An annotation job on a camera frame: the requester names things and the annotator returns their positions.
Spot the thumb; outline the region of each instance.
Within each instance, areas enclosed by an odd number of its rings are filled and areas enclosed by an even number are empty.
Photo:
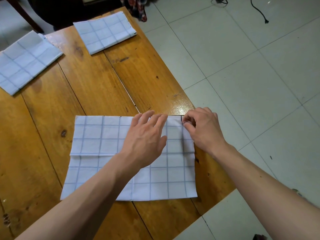
[[[192,136],[196,132],[196,128],[193,126],[193,124],[190,121],[183,122],[184,128],[189,132],[189,134]]]
[[[167,144],[167,136],[161,137],[159,142],[159,147],[158,147],[158,150],[160,153],[162,153],[162,150],[166,146],[166,144]]]

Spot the grid-patterned cloth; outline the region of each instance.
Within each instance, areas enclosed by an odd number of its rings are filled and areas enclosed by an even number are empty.
[[[61,55],[36,32],[27,33],[0,53],[0,87],[14,95]]]
[[[90,55],[137,34],[122,11],[107,17],[73,24]]]
[[[77,116],[68,173],[61,199],[66,198],[120,152],[133,117]],[[162,130],[167,145],[150,166],[142,168],[117,200],[160,200],[197,197],[194,144],[181,116],[169,116]]]

